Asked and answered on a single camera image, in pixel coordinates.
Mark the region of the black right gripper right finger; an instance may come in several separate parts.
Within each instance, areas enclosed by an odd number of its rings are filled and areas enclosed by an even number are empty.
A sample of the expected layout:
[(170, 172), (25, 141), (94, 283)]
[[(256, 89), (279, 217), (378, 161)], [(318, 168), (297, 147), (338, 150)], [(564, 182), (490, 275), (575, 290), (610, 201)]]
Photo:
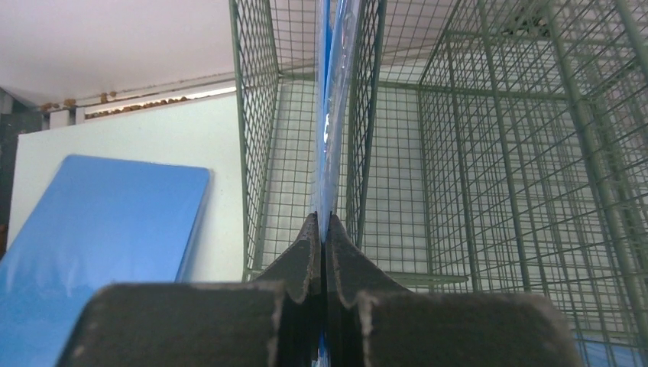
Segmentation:
[(326, 236), (327, 342), (333, 366), (580, 366), (562, 313), (538, 294), (419, 294), (352, 244)]

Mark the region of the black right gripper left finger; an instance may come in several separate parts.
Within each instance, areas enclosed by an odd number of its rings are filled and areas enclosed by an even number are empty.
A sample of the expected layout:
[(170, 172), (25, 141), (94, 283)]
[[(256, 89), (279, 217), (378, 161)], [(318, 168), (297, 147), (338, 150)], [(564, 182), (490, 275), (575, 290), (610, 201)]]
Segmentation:
[(59, 366), (310, 366), (321, 312), (317, 217), (254, 280), (120, 283), (79, 315)]

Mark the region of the blue folder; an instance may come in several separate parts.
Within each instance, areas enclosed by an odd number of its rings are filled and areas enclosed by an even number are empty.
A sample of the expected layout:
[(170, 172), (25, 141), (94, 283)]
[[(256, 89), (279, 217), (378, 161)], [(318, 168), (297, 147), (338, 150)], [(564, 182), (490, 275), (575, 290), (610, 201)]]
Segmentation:
[(361, 1), (319, 1), (313, 208), (326, 241), (339, 185), (342, 127), (351, 85)]
[(1, 261), (1, 364), (53, 366), (100, 288), (186, 277), (207, 168), (65, 157)]

